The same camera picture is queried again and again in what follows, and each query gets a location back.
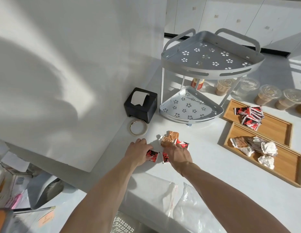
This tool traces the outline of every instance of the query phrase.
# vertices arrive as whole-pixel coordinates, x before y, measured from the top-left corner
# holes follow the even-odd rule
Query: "forearm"
[[[195,187],[227,233],[289,233],[273,215],[248,196],[197,165],[185,165],[182,176]]]
[[[75,208],[61,233],[109,233],[136,164],[123,158]]]

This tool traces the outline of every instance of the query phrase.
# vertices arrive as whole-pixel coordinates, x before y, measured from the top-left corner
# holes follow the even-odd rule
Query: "barcode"
[[[24,181],[24,177],[23,177],[23,176],[18,177],[18,178],[17,178],[17,181],[16,181],[16,185],[22,185],[22,184],[23,184],[23,181]]]

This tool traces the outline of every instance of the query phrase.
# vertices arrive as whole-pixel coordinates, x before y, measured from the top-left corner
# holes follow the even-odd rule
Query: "person's left hand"
[[[153,149],[153,146],[147,144],[146,139],[137,139],[131,142],[125,153],[125,157],[130,159],[134,164],[140,166],[145,163],[149,158],[146,156],[148,150]]]

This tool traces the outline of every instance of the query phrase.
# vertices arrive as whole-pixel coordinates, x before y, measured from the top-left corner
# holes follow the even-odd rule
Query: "tray rim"
[[[227,38],[224,38],[224,37],[222,37],[222,36],[216,35],[216,34],[210,32],[210,31],[206,31],[206,30],[200,31],[200,32],[196,33],[195,35],[193,35],[193,36],[189,37],[188,39],[184,40],[182,43],[186,43],[187,41],[189,42],[190,40],[192,40],[192,39],[198,37],[198,35],[203,35],[204,33],[214,35],[214,36],[216,36],[216,37],[219,37],[220,39],[225,39],[225,40],[227,40],[227,41],[229,41],[229,42],[231,42],[231,43],[233,43],[233,44],[236,44],[236,45],[238,45],[238,47],[240,47],[240,48],[242,48],[242,49],[246,49],[247,51],[252,52],[253,54],[256,54],[256,56],[261,57],[262,60],[259,61],[259,62],[257,62],[257,63],[253,63],[253,62],[252,62],[253,64],[252,64],[251,66],[240,67],[240,68],[237,68],[237,69],[231,69],[231,70],[204,70],[204,69],[201,69],[201,68],[193,68],[193,67],[184,66],[184,65],[182,65],[182,64],[177,64],[177,63],[175,63],[175,62],[172,62],[172,61],[168,60],[166,57],[164,57],[164,54],[165,54],[167,51],[169,51],[169,50],[171,50],[171,49],[173,49],[173,48],[178,48],[178,47],[179,47],[179,44],[176,44],[176,45],[170,47],[169,49],[166,49],[165,51],[163,51],[163,52],[161,53],[161,65],[162,65],[162,67],[165,68],[165,69],[167,69],[167,70],[170,70],[170,71],[172,71],[172,72],[179,73],[179,74],[182,74],[182,75],[184,75],[184,71],[187,71],[187,72],[188,72],[188,76],[190,76],[190,74],[195,75],[194,73],[208,73],[208,74],[209,74],[208,76],[200,75],[200,78],[203,78],[203,79],[225,79],[225,78],[236,78],[236,77],[241,77],[241,76],[243,76],[243,75],[245,75],[245,74],[249,74],[250,72],[257,70],[257,68],[258,68],[258,67],[261,65],[261,63],[265,60],[265,56],[264,56],[262,53],[256,52],[256,51],[254,51],[254,50],[252,50],[252,49],[250,49],[250,48],[247,48],[247,47],[245,47],[245,46],[242,46],[241,44],[238,44],[238,43],[236,43],[236,42],[234,42],[234,41],[231,41],[231,40],[229,40],[229,39],[227,39]],[[218,74],[218,75],[219,75],[219,74],[222,74],[222,73],[241,72],[241,71],[245,71],[245,70],[248,70],[248,69],[250,69],[250,70],[247,71],[247,72],[245,72],[245,73],[234,74],[234,75],[232,75],[231,77],[229,77],[229,76],[221,76],[221,78],[220,78],[220,77],[218,76],[218,78],[210,78],[210,74]]]
[[[227,108],[226,108],[226,110],[225,110],[225,112],[224,112],[224,115],[223,115],[222,119],[223,119],[223,120],[226,120],[227,122],[236,123],[235,121],[232,121],[232,120],[230,120],[229,118],[226,117],[226,115],[227,115],[227,113],[228,113],[228,108],[231,106],[231,104],[232,104],[233,102],[237,102],[238,104],[244,105],[245,107],[250,106],[250,105],[247,105],[247,104],[245,104],[245,103],[242,103],[242,102],[240,102],[240,101],[237,101],[237,100],[235,100],[235,99],[233,99],[233,98],[230,99],[230,102],[229,102],[229,104],[228,104],[228,106],[227,106]],[[286,120],[284,120],[284,119],[281,119],[281,118],[279,118],[279,117],[276,117],[276,116],[274,116],[273,114],[270,114],[270,113],[264,112],[264,115],[268,115],[269,117],[272,117],[272,118],[274,118],[274,119],[276,119],[276,120],[278,120],[278,121],[284,122],[284,123],[286,123],[287,125],[290,125],[290,126],[291,126],[291,129],[289,130],[288,144],[282,144],[282,143],[280,143],[280,144],[282,144],[282,145],[285,145],[285,146],[291,148],[291,145],[292,145],[292,131],[293,131],[293,126],[294,126],[293,123],[288,122],[288,121],[286,121]]]
[[[160,109],[160,107],[161,107],[164,103],[166,103],[166,102],[168,103],[168,101],[170,101],[170,100],[172,99],[172,97],[174,97],[176,94],[179,94],[182,90],[185,91],[187,88],[190,88],[191,90],[195,90],[196,92],[200,93],[201,96],[207,98],[207,100],[210,100],[210,101],[212,101],[214,104],[216,104],[217,106],[219,106],[219,105],[218,105],[217,103],[215,103],[213,100],[211,100],[210,98],[208,98],[207,96],[205,96],[205,95],[202,94],[201,92],[197,91],[197,90],[194,89],[192,86],[185,86],[185,87],[183,87],[182,89],[180,89],[177,93],[175,93],[173,96],[171,96],[169,99],[167,99],[166,101],[162,102],[162,103],[159,105],[159,113],[160,113],[162,116],[164,116],[164,117],[166,117],[166,118],[168,118],[168,119],[170,119],[170,120],[172,120],[172,121],[175,121],[175,122],[185,123],[185,124],[196,124],[196,123],[205,122],[205,121],[209,121],[209,120],[212,120],[212,119],[214,119],[214,118],[217,118],[217,117],[221,116],[221,115],[225,112],[224,109],[223,109],[223,107],[222,107],[222,106],[219,106],[219,107],[222,108],[223,111],[222,111],[221,113],[218,113],[218,115],[216,115],[216,116],[214,116],[214,117],[212,117],[212,118],[201,119],[201,120],[195,120],[195,119],[193,119],[193,120],[188,120],[188,119],[180,119],[180,118],[173,117],[173,116],[171,116],[171,115],[169,115],[169,114],[163,112],[163,111]]]
[[[283,145],[283,144],[281,144],[281,143],[278,143],[278,142],[276,142],[276,141],[273,141],[272,139],[270,139],[270,138],[268,138],[268,137],[265,137],[264,135],[261,135],[261,134],[257,133],[256,131],[254,131],[254,130],[252,130],[252,129],[247,129],[245,126],[242,126],[242,125],[240,125],[240,124],[238,124],[238,123],[235,123],[235,122],[232,123],[232,125],[231,125],[231,127],[230,127],[230,130],[229,130],[229,132],[228,132],[228,134],[227,134],[227,137],[226,137],[226,139],[225,139],[225,142],[224,142],[224,144],[223,144],[223,147],[224,147],[225,149],[227,149],[227,150],[233,152],[234,154],[236,154],[236,155],[242,157],[243,159],[249,161],[250,163],[255,164],[256,166],[258,166],[258,167],[264,169],[265,171],[269,172],[270,174],[272,174],[272,175],[274,175],[274,176],[280,178],[281,180],[283,180],[283,181],[285,181],[285,182],[287,182],[287,183],[289,183],[289,184],[291,184],[291,185],[293,185],[293,186],[295,186],[295,187],[301,188],[301,172],[300,172],[300,175],[298,176],[298,178],[300,179],[300,183],[295,182],[295,181],[292,181],[291,179],[289,179],[289,178],[283,176],[282,174],[280,174],[280,173],[278,173],[278,172],[276,172],[276,171],[274,171],[274,170],[272,170],[272,169],[270,169],[270,168],[268,168],[268,167],[266,167],[266,166],[260,164],[258,161],[251,159],[250,157],[246,156],[245,154],[237,152],[237,151],[239,151],[237,148],[232,148],[232,147],[228,146],[228,140],[229,140],[229,138],[230,138],[230,134],[231,134],[231,132],[232,132],[232,130],[234,129],[235,126],[236,126],[236,127],[239,127],[240,129],[243,129],[243,130],[245,130],[245,131],[247,131],[247,132],[250,132],[250,133],[252,133],[252,134],[254,134],[254,135],[258,136],[258,137],[264,138],[264,139],[267,140],[267,141],[272,141],[272,142],[274,142],[277,146],[280,146],[281,148],[283,148],[283,149],[285,149],[285,150],[288,150],[288,151],[290,151],[291,153],[294,153],[295,155],[297,155],[297,156],[299,156],[299,157],[301,158],[301,154],[300,154],[299,152],[297,152],[297,151],[295,151],[295,150],[292,150],[291,148],[287,147],[286,145]],[[298,168],[298,169],[301,169],[301,161],[299,162],[297,168]]]

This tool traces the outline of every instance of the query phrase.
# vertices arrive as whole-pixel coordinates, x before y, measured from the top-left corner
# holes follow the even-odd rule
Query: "black baseboard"
[[[166,38],[174,38],[174,37],[177,36],[177,34],[164,33],[164,36]],[[181,40],[186,40],[188,38],[190,38],[190,37],[189,36],[184,36],[184,37],[182,37],[180,39]],[[255,47],[253,47],[253,46],[246,46],[246,47],[248,47],[248,48],[250,48],[252,50],[255,50]],[[280,56],[283,56],[283,57],[287,57],[290,54],[290,52],[281,51],[281,50],[271,50],[271,49],[267,49],[267,48],[261,48],[260,52],[261,53],[266,53],[266,54],[280,55]]]

